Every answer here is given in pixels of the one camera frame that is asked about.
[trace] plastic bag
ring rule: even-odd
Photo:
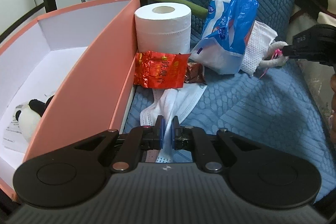
[[[257,0],[211,0],[202,39],[190,58],[221,75],[237,73],[258,6]]]

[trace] pink string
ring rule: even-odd
[[[277,48],[277,49],[274,51],[274,53],[273,53],[273,55],[272,55],[272,57],[271,57],[270,60],[275,59],[275,58],[277,58],[278,56],[282,56],[282,50],[279,49],[279,48]],[[264,73],[259,77],[259,80],[266,74],[266,72],[268,71],[268,69],[269,69],[269,68],[267,68],[267,69],[264,71]]]

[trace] panda plush toy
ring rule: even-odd
[[[28,143],[53,97],[51,96],[46,103],[37,99],[30,100],[29,103],[22,107],[22,110],[15,113],[21,133]]]

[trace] panda ear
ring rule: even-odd
[[[21,114],[21,111],[20,111],[20,110],[18,110],[18,111],[15,113],[15,119],[16,119],[17,121],[19,121],[19,116],[20,116],[20,114]]]
[[[48,105],[50,104],[51,100],[53,99],[54,95],[51,96],[46,102],[45,102],[45,108],[47,109]]]
[[[45,104],[37,99],[30,100],[28,103],[31,110],[35,111],[41,117],[45,111]]]

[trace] gray ribbed panel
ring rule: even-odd
[[[139,163],[136,170],[113,175],[93,199],[73,208],[42,210],[24,205],[12,224],[318,224],[326,223],[310,206],[273,211],[236,196],[220,175],[195,163]]]

